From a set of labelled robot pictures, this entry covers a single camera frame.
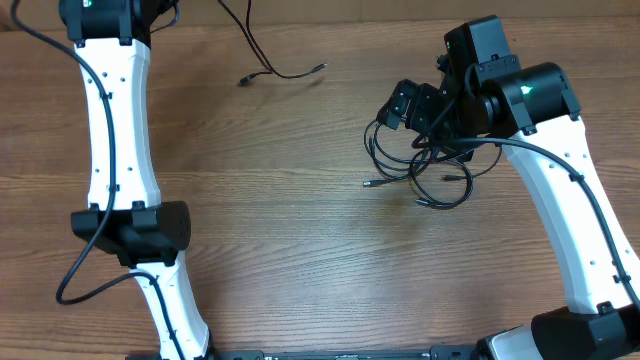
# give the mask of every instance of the cable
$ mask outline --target cable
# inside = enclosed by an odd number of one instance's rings
[[[373,135],[368,136],[369,132],[371,131],[371,128],[376,123],[377,125],[375,126]],[[416,185],[417,191],[421,194],[421,197],[416,199],[416,202],[420,205],[428,206],[434,209],[439,209],[439,210],[453,209],[454,207],[468,200],[469,197],[471,196],[471,193],[473,192],[473,179],[475,177],[486,174],[491,169],[493,169],[493,167],[495,167],[495,165],[498,163],[502,153],[501,151],[499,152],[498,157],[496,158],[496,160],[494,161],[493,165],[490,168],[475,175],[471,174],[471,171],[467,168],[466,165],[456,160],[456,158],[466,155],[468,152],[475,150],[476,149],[475,147],[470,150],[467,150],[467,152],[465,153],[453,154],[452,156],[445,158],[443,160],[440,160],[439,158],[436,157],[436,154],[439,152],[439,148],[437,147],[429,147],[428,149],[422,148],[423,150],[416,153],[412,159],[400,159],[387,153],[380,145],[378,141],[378,132],[382,127],[382,125],[383,124],[380,122],[377,122],[377,120],[373,120],[372,122],[369,123],[369,125],[367,125],[364,132],[364,147],[365,147],[365,150],[367,151],[367,154],[373,161],[374,166],[376,167],[378,172],[380,172],[380,174],[384,177],[384,179],[365,181],[363,182],[363,186],[378,187],[378,186],[382,186],[392,182],[410,179]],[[419,136],[416,140],[414,140],[414,143],[423,145],[420,142],[423,141],[424,138],[425,137],[423,136]],[[391,163],[408,165],[408,166],[399,167],[397,165],[390,165],[388,163],[385,163],[378,158],[378,155],[377,155],[378,153],[382,154],[385,158],[390,160]],[[444,181],[451,181],[451,180],[454,180],[454,178],[455,180],[462,180],[462,179],[467,180],[465,191],[458,200],[453,202],[445,202],[445,201],[437,200],[433,196],[431,196],[418,181],[418,176],[422,174],[429,165],[434,163],[445,163],[448,165],[456,166],[464,172],[464,176],[458,177],[454,175],[445,175],[442,178],[442,180]]]
[[[266,71],[260,71],[260,72],[255,72],[253,74],[249,74],[247,76],[245,76],[244,78],[240,79],[240,85],[244,86],[246,85],[249,81],[251,81],[253,78],[259,76],[259,75],[276,75],[282,79],[298,79],[298,78],[302,78],[308,75],[311,75],[313,73],[316,73],[322,69],[324,69],[325,67],[327,67],[327,64],[320,64],[316,67],[314,67],[313,69],[302,73],[302,74],[298,74],[298,75],[282,75],[281,73],[279,73],[272,65],[271,62],[269,62],[269,59],[267,58],[267,56],[264,54],[264,52],[262,51],[262,49],[260,48],[260,46],[258,45],[258,42],[256,41],[256,39],[253,37],[253,34],[251,33],[251,0],[248,0],[247,2],[247,16],[245,19],[245,26],[242,25],[242,23],[240,22],[240,20],[238,19],[238,17],[233,13],[233,11],[231,11],[231,9],[229,9],[229,7],[227,6],[227,4],[224,3],[224,0],[218,0],[218,3],[225,9],[225,11],[229,14],[229,16],[231,16],[231,18],[236,22],[236,24],[238,24],[238,27],[240,27],[240,30],[242,31],[242,34],[244,35],[245,39],[247,40],[247,42],[249,43],[249,46],[251,47],[251,50],[253,51],[253,53],[255,54],[255,56],[258,58],[258,60],[260,61],[260,64],[262,64],[262,67],[266,70]]]
[[[102,221],[100,222],[100,224],[98,225],[98,229],[96,230],[96,233],[93,235],[93,237],[91,238],[91,240],[89,240],[89,242],[87,243],[87,245],[85,246],[85,248],[82,250],[82,252],[80,253],[80,255],[78,256],[78,258],[76,259],[76,261],[73,263],[73,265],[71,266],[71,268],[69,269],[69,271],[67,272],[67,274],[64,276],[64,278],[62,279],[62,281],[60,282],[60,285],[58,286],[58,290],[56,291],[56,301],[61,304],[61,305],[72,305],[72,304],[77,304],[80,302],[83,302],[85,300],[88,300],[94,296],[96,296],[97,294],[103,292],[104,290],[119,284],[120,282],[127,280],[127,279],[131,279],[133,277],[136,276],[142,276],[142,277],[146,277],[149,279],[149,281],[151,282],[151,284],[153,285],[154,289],[156,290],[156,294],[158,295],[158,301],[160,302],[160,307],[162,309],[162,314],[165,320],[165,324],[167,326],[167,329],[169,330],[169,337],[173,340],[173,343],[176,347],[176,351],[178,352],[178,355],[180,356],[180,360],[185,360],[184,354],[182,353],[182,349],[180,347],[180,344],[178,343],[178,339],[175,336],[175,332],[173,331],[173,327],[171,326],[171,321],[169,319],[169,314],[167,312],[167,306],[166,303],[164,301],[164,297],[162,296],[162,292],[160,291],[160,287],[158,285],[157,280],[151,276],[148,273],[143,273],[143,272],[135,272],[135,273],[129,273],[129,274],[125,274],[122,275],[114,280],[111,280],[110,282],[98,287],[97,289],[74,299],[63,299],[62,295],[64,293],[64,290],[66,289],[67,285],[69,285],[69,282],[71,281],[71,279],[73,278],[73,276],[75,275],[75,273],[78,271],[78,269],[80,268],[80,265],[82,265],[82,263],[84,262],[84,260],[87,258],[87,255],[89,255],[89,252],[91,251],[91,249],[94,247],[94,245],[96,244],[96,242],[98,241],[98,239],[100,238],[100,236],[102,235],[102,233],[104,232],[105,227],[107,226],[109,219],[111,218],[111,214],[113,212],[113,205],[115,202],[115,195],[116,195],[116,191],[117,191],[117,185],[116,185],[116,149],[115,149],[115,131],[114,131],[114,126],[113,126],[113,114],[111,113],[111,107],[109,106],[109,95],[107,94],[107,92],[104,89],[104,86],[102,84],[102,81],[100,81],[100,77],[95,73],[95,71],[91,68],[91,66],[82,58],[80,57],[78,54],[76,54],[74,51],[72,51],[71,49],[69,49],[68,47],[62,45],[61,43],[53,40],[52,38],[39,33],[38,31],[28,27],[27,25],[25,25],[19,18],[18,18],[18,7],[20,6],[20,1],[21,0],[13,0],[13,2],[11,3],[11,20],[14,22],[14,24],[16,24],[16,26],[21,29],[22,31],[26,32],[27,34],[42,40],[43,42],[55,47],[56,49],[64,52],[65,54],[67,54],[68,56],[70,56],[73,60],[75,60],[78,64],[80,64],[80,66],[82,66],[82,68],[89,74],[89,76],[91,77],[91,79],[93,80],[93,82],[96,84],[96,87],[98,88],[98,93],[100,94],[100,98],[102,99],[102,105],[104,106],[104,112],[105,112],[105,117],[106,117],[106,121],[107,121],[107,133],[108,133],[108,141],[109,141],[109,198],[107,200],[107,207],[105,209]]]
[[[173,7],[173,11],[175,12],[173,19],[171,19],[171,21],[168,24],[162,25],[157,29],[151,30],[151,34],[158,32],[160,30],[164,30],[166,28],[172,27],[173,25],[178,23],[178,21],[180,20],[180,7],[178,6],[178,2],[176,1],[172,7]]]
[[[585,181],[584,175],[579,173],[576,169],[574,169],[569,163],[564,161],[561,157],[555,155],[554,153],[543,149],[539,146],[529,144],[523,141],[511,140],[511,139],[499,139],[499,138],[469,138],[469,139],[455,139],[449,140],[446,142],[447,145],[465,145],[465,144],[496,144],[496,145],[508,145],[513,147],[519,147],[523,149],[527,149],[530,151],[534,151],[540,155],[547,157],[548,159],[558,163],[562,168],[564,168],[568,173],[571,181],[577,182],[585,196],[589,200],[591,207],[593,208],[593,212],[598,219],[598,223],[602,228],[602,233],[604,235],[605,242],[607,243],[607,247],[609,248],[609,252],[611,253],[611,258],[613,259],[613,264],[618,272],[617,282],[622,282],[627,295],[629,295],[629,299],[636,307],[636,310],[640,312],[640,299],[638,299],[637,294],[633,290],[631,286],[631,277],[627,274],[624,266],[622,265],[622,261],[620,260],[620,255],[618,254],[618,249],[613,240],[613,235],[611,234],[611,230],[609,229],[609,225],[607,224],[607,220],[602,212],[602,208],[598,203],[598,199],[596,199],[595,194]]]
[[[445,74],[445,80],[443,80],[443,84],[446,82],[446,78],[447,78],[447,74]],[[411,179],[413,183],[416,185],[417,190],[422,194],[422,197],[416,199],[416,202],[423,206],[428,206],[434,209],[441,209],[441,210],[453,209],[454,207],[468,200],[469,197],[471,196],[471,193],[473,192],[473,179],[478,176],[482,176],[486,174],[498,164],[502,156],[502,148],[499,149],[498,156],[496,157],[496,160],[493,162],[493,164],[489,168],[487,168],[486,170],[478,174],[472,174],[469,168],[467,168],[467,166],[464,163],[458,160],[460,157],[467,155],[471,151],[476,150],[477,147],[468,149],[463,153],[455,153],[455,154],[445,155],[442,157],[437,157],[437,154],[440,152],[440,148],[430,146],[430,143],[426,142],[425,140],[433,133],[433,131],[446,118],[446,115],[453,109],[453,106],[459,100],[459,97],[460,97],[460,94],[457,94],[447,103],[444,109],[440,112],[440,114],[438,114],[438,116],[431,123],[429,129],[427,129],[424,132],[427,135],[420,135],[412,142],[411,146],[413,148],[416,148],[416,149],[419,148],[423,150],[416,153],[415,156],[410,160],[396,158],[388,154],[386,151],[384,151],[382,146],[380,146],[380,143],[378,142],[378,131],[380,130],[382,123],[378,123],[376,125],[373,136],[367,137],[369,130],[371,129],[373,124],[376,123],[377,120],[373,120],[371,123],[369,123],[369,125],[367,125],[367,127],[365,128],[365,132],[364,132],[364,147],[367,153],[369,154],[369,157],[371,157],[374,166],[376,167],[378,172],[380,172],[380,174],[385,177],[385,179],[365,181],[363,183],[363,186],[377,187],[377,186],[382,186],[384,184],[388,184],[395,181]],[[400,168],[400,167],[386,164],[377,158],[376,152],[381,153],[384,157],[386,157],[387,159],[391,160],[394,163],[405,164],[409,166],[407,168]],[[467,180],[465,191],[458,200],[453,202],[445,202],[445,201],[437,200],[433,196],[431,196],[424,189],[424,187],[422,187],[422,185],[419,183],[417,179],[418,176],[421,173],[423,173],[429,165],[433,163],[445,163],[445,164],[453,165],[460,168],[463,171],[464,176],[445,175],[442,177],[443,181],[453,181],[453,180],[462,180],[462,179]],[[391,174],[389,171],[386,171],[385,169],[399,172],[399,174]]]

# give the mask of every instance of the wood grain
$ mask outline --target wood grain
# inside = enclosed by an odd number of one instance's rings
[[[378,177],[362,131],[398,80],[437,82],[433,57],[459,21],[256,27],[283,72],[258,78],[233,27],[183,27],[154,39],[148,109],[165,200],[185,200],[196,300],[225,349],[407,349],[472,343],[563,305],[558,267],[516,172],[502,161],[452,211],[414,204],[407,183]],[[638,18],[506,20],[529,66],[554,61],[584,109],[597,170],[640,244]],[[64,39],[64,33],[49,35]],[[73,307],[54,292],[82,242],[90,159],[77,65],[25,34],[0,47],[0,358],[121,359],[158,341],[140,291],[123,284]],[[408,132],[385,132],[410,154]],[[472,170],[494,149],[478,152]],[[453,198],[434,168],[425,186]],[[68,296],[125,271],[92,253]]]
[[[7,10],[12,0],[0,0]],[[40,30],[63,30],[58,15],[59,0],[23,1],[20,16]],[[240,19],[244,19],[246,0],[226,0]],[[260,0],[253,2],[252,21],[256,24],[338,23],[361,21],[405,21],[474,19],[497,14],[504,18],[558,18],[637,16],[637,0]],[[233,20],[215,0],[180,2],[179,26],[229,25]],[[161,16],[156,24],[166,24],[173,12]]]

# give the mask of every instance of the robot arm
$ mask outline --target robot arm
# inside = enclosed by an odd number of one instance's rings
[[[596,174],[566,74],[551,63],[521,69],[495,16],[452,30],[445,44],[448,53],[438,62],[445,73],[440,88],[401,81],[378,121],[394,129],[404,122],[419,139],[429,139],[414,147],[436,151],[438,146],[449,155],[470,153],[484,143],[503,145],[549,234],[568,305],[482,339],[476,358],[612,359],[635,351],[640,261]],[[576,172],[570,174],[560,162]]]
[[[536,125],[535,134],[519,131],[513,140],[537,145],[564,158],[593,190],[611,229],[631,286],[637,290],[640,262],[627,241],[598,179],[581,118],[561,116]],[[568,307],[536,316],[531,324],[484,342],[495,360],[611,359],[633,351],[638,320],[612,264],[602,229],[580,186],[547,157],[505,146],[549,234],[560,265]]]
[[[130,272],[145,272],[157,279],[174,334],[168,331],[155,288],[147,278],[136,278],[156,323],[160,357],[206,359],[212,348],[209,329],[198,312],[185,263],[190,238],[188,208],[184,202],[162,203],[149,147],[149,25],[165,8],[169,8],[167,4],[144,0],[96,1],[93,5],[90,1],[63,0],[60,4],[75,51],[102,77],[113,113],[117,193],[113,215],[96,247],[117,255]],[[120,16],[127,12],[129,17]],[[89,74],[84,69],[82,74],[92,172],[89,210],[72,214],[72,229],[88,241],[107,207],[110,159],[102,99]]]

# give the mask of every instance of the black cable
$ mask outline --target black cable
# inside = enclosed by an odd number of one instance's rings
[[[258,58],[258,60],[260,61],[260,64],[262,64],[262,67],[264,67],[264,69],[266,71],[260,71],[260,72],[255,72],[253,74],[249,74],[247,76],[245,76],[244,78],[242,78],[240,80],[240,85],[246,85],[249,81],[251,81],[253,78],[255,78],[256,76],[259,75],[268,75],[268,74],[272,74],[272,75],[276,75],[282,79],[298,79],[298,78],[302,78],[308,75],[311,75],[313,73],[316,73],[322,69],[324,69],[325,67],[327,67],[327,64],[320,64],[316,67],[314,67],[313,69],[302,73],[302,74],[298,74],[298,75],[283,75],[281,73],[279,73],[272,65],[271,62],[269,62],[269,59],[267,58],[267,56],[264,54],[264,52],[262,51],[262,49],[260,48],[260,46],[258,45],[258,42],[256,41],[256,39],[253,37],[253,34],[251,33],[251,0],[248,0],[247,2],[247,17],[245,19],[245,26],[242,25],[242,23],[240,22],[240,20],[238,19],[238,17],[233,13],[233,11],[231,11],[231,9],[227,6],[227,4],[224,3],[224,0],[218,0],[218,3],[225,9],[225,11],[229,14],[229,16],[231,16],[231,18],[236,22],[236,24],[238,24],[238,27],[240,27],[240,30],[242,30],[242,34],[244,35],[245,39],[247,40],[247,42],[249,43],[249,46],[251,47],[251,50],[253,51],[253,53],[255,54],[255,56]]]
[[[162,296],[162,292],[160,291],[158,282],[150,274],[143,273],[143,272],[125,274],[114,280],[111,280],[110,282],[100,286],[99,288],[83,296],[80,296],[74,299],[68,299],[68,300],[62,298],[62,295],[67,285],[69,285],[69,282],[71,281],[75,273],[80,268],[80,265],[82,265],[84,260],[87,258],[87,255],[89,255],[89,252],[91,251],[91,249],[94,247],[97,240],[100,238],[100,236],[104,232],[104,229],[107,226],[109,219],[111,218],[111,214],[113,212],[113,205],[115,202],[115,195],[117,191],[116,149],[115,149],[116,142],[115,142],[115,131],[113,126],[113,114],[111,113],[111,107],[109,106],[109,95],[105,91],[102,81],[100,81],[100,77],[95,73],[95,71],[91,68],[91,66],[82,57],[76,54],[73,50],[69,49],[68,47],[62,45],[61,43],[53,40],[52,38],[44,34],[39,33],[38,31],[24,24],[18,18],[18,7],[20,6],[20,1],[21,0],[13,0],[13,2],[11,3],[11,20],[22,31],[64,52],[65,54],[70,56],[73,60],[75,60],[78,64],[80,64],[80,66],[82,66],[82,68],[89,74],[93,82],[96,84],[96,87],[98,88],[98,93],[100,94],[100,98],[102,99],[102,105],[104,106],[104,112],[105,112],[105,117],[107,121],[107,133],[108,133],[108,139],[109,139],[108,140],[109,141],[109,198],[107,200],[107,207],[105,209],[104,216],[102,217],[102,221],[98,225],[98,229],[96,230],[96,233],[93,235],[91,240],[89,240],[85,248],[82,250],[82,252],[78,256],[76,261],[73,263],[73,265],[71,266],[67,274],[64,276],[64,278],[60,282],[60,285],[58,286],[58,290],[56,291],[56,301],[61,305],[77,304],[96,296],[97,294],[103,292],[104,290],[116,284],[119,284],[124,280],[131,279],[136,276],[146,277],[149,279],[154,289],[156,290],[156,294],[158,295],[158,301],[160,302],[160,307],[162,309],[162,314],[165,320],[165,324],[167,326],[167,329],[169,330],[169,337],[173,340],[173,343],[176,347],[176,351],[178,352],[178,355],[180,356],[180,359],[185,360],[180,344],[178,343],[178,339],[176,338],[175,332],[173,331],[173,327],[171,326],[171,321],[169,319],[169,314],[167,312],[167,306],[164,301],[164,297]]]
[[[633,290],[633,287],[631,286],[631,277],[627,274],[626,270],[624,269],[624,266],[622,265],[622,261],[620,260],[620,255],[618,254],[618,249],[613,240],[613,235],[611,234],[611,230],[609,229],[607,220],[604,216],[604,213],[602,212],[602,208],[598,203],[598,199],[596,199],[595,194],[589,187],[589,184],[587,184],[584,178],[584,175],[582,175],[580,172],[574,169],[571,165],[569,165],[569,163],[567,163],[561,157],[555,155],[554,153],[546,149],[543,149],[539,146],[529,144],[523,141],[511,140],[511,139],[499,139],[499,138],[469,138],[469,139],[449,140],[446,143],[443,143],[442,145],[444,144],[446,145],[464,145],[464,144],[496,144],[498,145],[499,144],[499,145],[519,147],[519,148],[527,149],[530,151],[534,151],[558,163],[560,166],[562,166],[562,168],[564,168],[569,173],[570,180],[575,181],[580,185],[580,187],[582,188],[582,191],[584,192],[585,196],[589,200],[589,203],[593,208],[593,212],[596,218],[598,219],[598,223],[602,228],[602,233],[604,235],[605,242],[607,243],[607,247],[609,248],[609,252],[611,253],[611,257],[613,259],[613,265],[615,266],[616,271],[618,272],[618,278],[616,281],[622,282],[622,285],[624,286],[625,291],[627,292],[627,295],[629,295],[629,299],[631,300],[633,305],[636,307],[636,310],[640,312],[640,299],[638,299],[638,296],[636,295],[635,291]]]
[[[172,7],[173,7],[173,11],[175,12],[173,19],[171,19],[171,21],[168,24],[162,25],[159,28],[151,30],[151,34],[158,32],[160,30],[164,30],[166,28],[172,27],[173,25],[178,23],[178,21],[180,20],[180,7],[178,6],[178,2],[176,1]]]
[[[445,83],[446,78],[447,78],[447,74],[445,74],[445,80],[443,81],[443,84]],[[459,94],[454,96],[447,103],[444,109],[440,112],[440,114],[438,114],[438,116],[431,123],[429,129],[425,131],[426,134],[428,135],[432,134],[434,129],[436,129],[440,125],[440,123],[446,118],[447,114],[453,109],[458,99],[459,99]],[[450,154],[450,155],[446,155],[444,157],[438,158],[437,154],[440,152],[440,149],[438,147],[427,146],[429,143],[426,142],[425,140],[429,136],[420,135],[412,142],[411,145],[413,148],[418,148],[418,145],[422,145],[419,148],[426,149],[426,151],[425,150],[419,151],[418,153],[415,154],[415,156],[412,159],[403,160],[390,155],[389,153],[384,151],[384,149],[380,146],[378,142],[378,131],[382,126],[382,123],[378,123],[376,125],[373,136],[371,136],[370,138],[367,138],[367,134],[374,123],[376,123],[376,120],[369,123],[369,125],[367,125],[367,127],[365,128],[364,147],[367,153],[369,154],[369,157],[371,157],[374,166],[376,167],[378,172],[380,172],[380,174],[385,177],[385,179],[366,181],[363,183],[363,186],[377,187],[377,186],[381,186],[381,185],[388,184],[395,181],[411,179],[416,185],[417,190],[422,194],[422,197],[419,199],[416,199],[416,202],[423,206],[428,206],[435,209],[452,209],[462,204],[467,199],[469,199],[469,196],[471,196],[471,193],[473,192],[473,179],[491,171],[491,169],[493,169],[496,166],[496,164],[498,163],[502,155],[502,149],[500,149],[494,163],[488,169],[474,175],[474,174],[471,174],[471,171],[467,168],[467,166],[464,163],[458,161],[457,158],[466,155],[467,153],[475,150],[476,148],[469,149],[464,153]],[[380,152],[384,157],[386,157],[387,159],[391,160],[394,163],[407,164],[409,166],[408,168],[398,168],[395,166],[388,165],[377,158],[376,151]],[[442,177],[443,181],[462,180],[462,179],[467,180],[464,194],[458,200],[453,202],[445,202],[445,201],[437,200],[433,196],[431,196],[424,189],[424,187],[422,187],[422,185],[418,182],[417,177],[421,173],[423,173],[429,165],[433,163],[445,163],[445,164],[453,165],[460,168],[464,172],[464,176],[445,175]],[[383,168],[399,172],[400,174],[398,175],[390,174],[388,171],[385,171]]]
[[[368,133],[370,132],[374,124],[376,124],[375,130],[373,132],[373,135],[369,137]],[[369,123],[369,125],[367,125],[364,132],[364,147],[369,157],[371,157],[371,160],[373,161],[374,166],[376,167],[378,172],[384,177],[384,179],[365,181],[363,183],[363,186],[377,187],[377,186],[381,186],[391,182],[410,179],[416,185],[417,191],[421,193],[421,197],[416,199],[416,202],[420,205],[428,206],[428,207],[432,207],[434,209],[440,209],[440,210],[452,209],[462,204],[464,201],[466,201],[469,198],[469,196],[471,196],[471,193],[473,192],[473,178],[476,175],[471,174],[470,170],[467,168],[466,165],[464,165],[462,162],[457,161],[455,158],[439,161],[435,157],[435,155],[439,151],[438,148],[429,148],[429,149],[421,150],[418,153],[416,153],[412,159],[408,159],[408,160],[397,158],[387,153],[380,145],[378,141],[378,132],[381,127],[382,127],[382,123],[379,123],[376,120],[372,121],[371,123]],[[419,137],[417,139],[418,143],[423,139],[424,137]],[[382,154],[385,158],[389,159],[392,163],[409,165],[409,166],[397,167],[397,166],[389,165],[378,158],[377,156],[378,152]],[[462,155],[465,155],[465,154],[456,154],[454,157],[459,157]],[[467,185],[465,187],[464,194],[458,200],[453,202],[445,202],[445,201],[437,200],[433,196],[431,196],[418,181],[418,176],[422,174],[429,165],[434,163],[445,163],[448,165],[453,165],[460,168],[464,172],[464,176],[461,177],[461,179],[466,179]],[[397,172],[398,174],[392,174],[387,170]]]

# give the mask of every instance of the cable plug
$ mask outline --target cable plug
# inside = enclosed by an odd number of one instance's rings
[[[238,83],[238,85],[240,86],[246,86],[249,81],[251,81],[251,79],[253,79],[256,76],[256,74],[249,74],[245,77],[243,77],[242,79],[240,79],[240,82]]]
[[[362,186],[364,187],[378,187],[378,186],[382,186],[384,184],[388,184],[390,182],[393,182],[394,180],[391,179],[385,179],[385,180],[369,180],[369,181],[365,181],[362,183]]]
[[[426,207],[431,207],[432,206],[431,202],[429,200],[425,199],[425,198],[417,198],[415,200],[415,202],[418,205],[422,205],[422,206],[426,206]]]
[[[445,175],[441,178],[442,181],[459,181],[463,179],[466,179],[466,178],[464,176],[458,176],[458,175]]]
[[[311,69],[311,73],[313,74],[314,72],[318,72],[324,68],[326,68],[329,64],[320,64],[316,67],[314,67],[313,69]]]

